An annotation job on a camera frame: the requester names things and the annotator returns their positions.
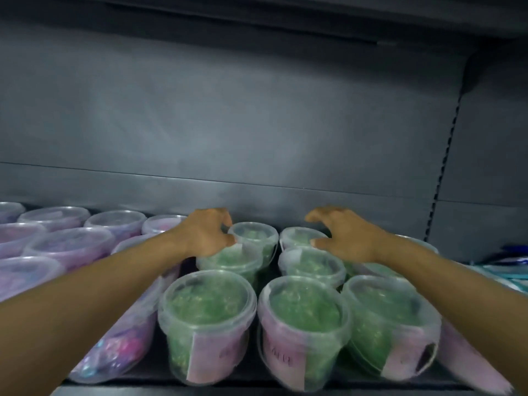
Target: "bare skin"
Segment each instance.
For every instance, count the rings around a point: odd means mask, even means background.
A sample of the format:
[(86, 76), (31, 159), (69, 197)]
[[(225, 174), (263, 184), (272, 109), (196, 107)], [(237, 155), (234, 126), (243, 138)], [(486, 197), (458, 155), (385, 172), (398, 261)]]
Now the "bare skin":
[(313, 246), (344, 261), (377, 262), (409, 280), (503, 376), (528, 395), (528, 298), (354, 212), (320, 207), (308, 222), (323, 222), (331, 239)]
[(0, 303), (0, 394), (48, 396), (168, 268), (235, 243), (224, 208)]

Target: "person's right hand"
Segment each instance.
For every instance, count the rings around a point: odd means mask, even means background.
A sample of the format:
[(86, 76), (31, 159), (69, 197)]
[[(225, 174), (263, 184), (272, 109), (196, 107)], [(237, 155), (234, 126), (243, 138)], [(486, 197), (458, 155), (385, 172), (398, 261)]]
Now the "person's right hand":
[(322, 222), (332, 233), (331, 239), (312, 239), (312, 246), (326, 250), (343, 261), (382, 262), (383, 250), (395, 237), (341, 207), (318, 207), (310, 211), (305, 220)]
[(166, 232), (167, 238), (184, 247), (185, 257), (209, 257), (236, 242), (233, 235), (222, 232), (221, 225), (232, 226), (226, 208), (195, 210), (182, 223)]

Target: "paper sticker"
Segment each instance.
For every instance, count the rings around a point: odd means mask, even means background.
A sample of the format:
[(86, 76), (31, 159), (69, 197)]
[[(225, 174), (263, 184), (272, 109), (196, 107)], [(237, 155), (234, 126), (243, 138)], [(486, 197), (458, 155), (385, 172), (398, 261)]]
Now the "paper sticker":
[(418, 334), (412, 338), (395, 337), (392, 342), (392, 350), (381, 376), (392, 381), (404, 381), (417, 375), (420, 358), (429, 344), (427, 339)]
[(262, 347), (269, 369), (285, 385), (295, 391), (304, 392), (306, 354), (294, 350), (288, 344), (278, 342), (263, 333)]
[(187, 380), (202, 384), (221, 381), (240, 362), (246, 347), (247, 337), (244, 333), (220, 336), (195, 334)]

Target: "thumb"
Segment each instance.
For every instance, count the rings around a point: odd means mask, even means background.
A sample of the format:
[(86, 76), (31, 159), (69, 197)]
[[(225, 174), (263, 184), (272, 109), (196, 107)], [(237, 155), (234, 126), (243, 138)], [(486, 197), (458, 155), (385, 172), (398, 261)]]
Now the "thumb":
[(225, 238), (225, 246), (226, 247), (230, 247), (230, 246), (233, 246), (237, 241), (234, 239), (234, 236), (229, 234), (229, 235), (224, 235), (224, 238)]
[(332, 247), (332, 240), (329, 238), (312, 239), (310, 244), (316, 249), (329, 251)]

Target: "plastic tub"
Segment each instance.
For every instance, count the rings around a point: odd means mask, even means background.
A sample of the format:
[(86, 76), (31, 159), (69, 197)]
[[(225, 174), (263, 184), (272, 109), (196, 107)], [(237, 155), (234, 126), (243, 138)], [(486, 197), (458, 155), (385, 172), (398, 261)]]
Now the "plastic tub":
[[(423, 240), (410, 238), (408, 236), (403, 235), (397, 235), (400, 238), (405, 238), (408, 240), (413, 241), (414, 243), (417, 243), (426, 249), (429, 249), (436, 254), (438, 254), (438, 249), (434, 247), (432, 244), (424, 242)], [(384, 266), (382, 264), (377, 264), (375, 262), (366, 262), (366, 263), (348, 263), (347, 264), (347, 272), (350, 276), (354, 275), (374, 275), (377, 277), (398, 277), (403, 278), (399, 273), (396, 273), (395, 271), (391, 270), (388, 266)]]
[(186, 215), (155, 215), (147, 219), (142, 226), (141, 233), (147, 235), (149, 233), (159, 234), (181, 224), (186, 219)]
[(104, 228), (73, 228), (44, 233), (24, 247), (23, 255), (43, 255), (59, 261), (68, 272), (107, 257), (115, 244)]
[(354, 323), (347, 349), (367, 372), (406, 381), (432, 364), (441, 317), (409, 282), (356, 276), (342, 294)]
[(307, 277), (269, 282), (259, 297), (262, 361), (283, 386), (313, 392), (328, 381), (350, 336), (350, 313), (332, 287)]
[(262, 267), (269, 266), (277, 252), (279, 233), (273, 226), (258, 222), (239, 222), (231, 226), (228, 233), (232, 234), (237, 243), (250, 242), (259, 247), (262, 252)]
[(196, 258), (200, 271), (225, 270), (243, 276), (257, 288), (257, 272), (262, 267), (262, 252), (252, 243), (236, 243), (211, 257)]
[(163, 281), (157, 278), (93, 346), (68, 378), (87, 384), (105, 382), (121, 376), (139, 363), (152, 344), (155, 313), (162, 292)]
[(45, 232), (44, 226), (34, 222), (0, 224), (0, 259), (18, 257), (31, 239)]
[[(154, 236), (156, 236), (154, 233), (150, 233), (148, 235), (141, 235), (141, 236), (136, 236), (134, 238), (127, 239), (127, 240), (123, 240), (120, 244), (115, 246), (115, 248), (112, 250), (112, 254), (128, 249), (129, 247), (136, 246)], [(181, 266), (180, 264), (177, 264), (172, 269), (168, 270), (166, 273), (162, 275), (163, 291), (165, 291), (165, 289), (167, 289), (172, 284), (172, 282), (174, 282), (176, 278), (178, 278), (178, 275), (180, 274), (180, 266)]]
[(317, 279), (333, 288), (341, 286), (347, 276), (339, 258), (307, 246), (294, 246), (285, 250), (279, 257), (279, 268), (282, 275)]
[[(486, 272), (480, 267), (468, 268), (492, 278), (497, 282), (522, 292), (523, 290), (507, 279)], [(507, 395), (513, 387), (488, 361), (446, 319), (442, 322), (438, 361), (456, 378), (482, 392)]]
[(13, 257), (0, 260), (0, 302), (64, 273), (64, 267), (46, 257)]
[(145, 214), (137, 211), (120, 210), (107, 211), (92, 215), (84, 227), (104, 227), (115, 236), (115, 245), (123, 240), (141, 235), (141, 227), (147, 220)]
[(311, 246), (310, 240), (327, 238), (323, 232), (302, 226), (292, 226), (284, 229), (279, 236), (279, 244), (282, 251), (292, 246)]
[(48, 232), (81, 227), (90, 212), (82, 207), (48, 207), (28, 211), (18, 217), (18, 222), (37, 222)]
[(246, 353), (257, 296), (228, 271), (199, 271), (176, 280), (159, 302), (170, 370), (187, 385), (206, 386), (230, 375)]
[(20, 203), (0, 202), (0, 224), (16, 222), (26, 208)]

